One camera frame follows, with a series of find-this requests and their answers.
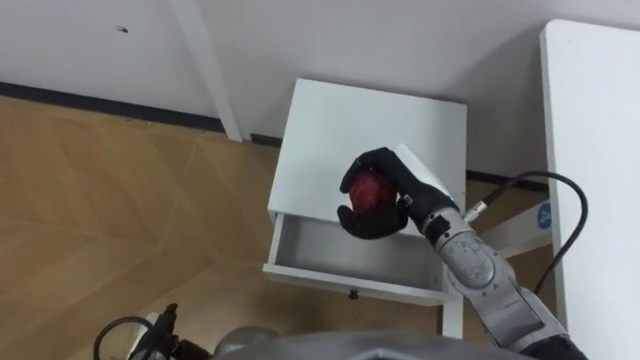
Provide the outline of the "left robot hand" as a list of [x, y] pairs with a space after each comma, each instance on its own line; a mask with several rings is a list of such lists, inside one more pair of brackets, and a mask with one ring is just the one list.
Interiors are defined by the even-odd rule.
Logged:
[[176, 303], [169, 304], [155, 323], [142, 335], [129, 360], [210, 360], [213, 355], [201, 346], [180, 339], [174, 333]]

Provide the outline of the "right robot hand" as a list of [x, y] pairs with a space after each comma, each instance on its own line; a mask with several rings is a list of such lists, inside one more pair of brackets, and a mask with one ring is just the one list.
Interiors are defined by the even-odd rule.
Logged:
[[359, 155], [343, 176], [339, 190], [348, 193], [356, 176], [365, 170], [372, 170], [390, 182], [401, 196], [410, 198], [410, 203], [383, 206], [363, 215], [356, 215], [349, 207], [340, 205], [337, 208], [339, 222], [354, 237], [365, 240], [387, 237], [403, 230], [410, 220], [421, 230], [431, 213], [444, 208], [458, 210], [450, 196], [419, 180], [387, 147]]

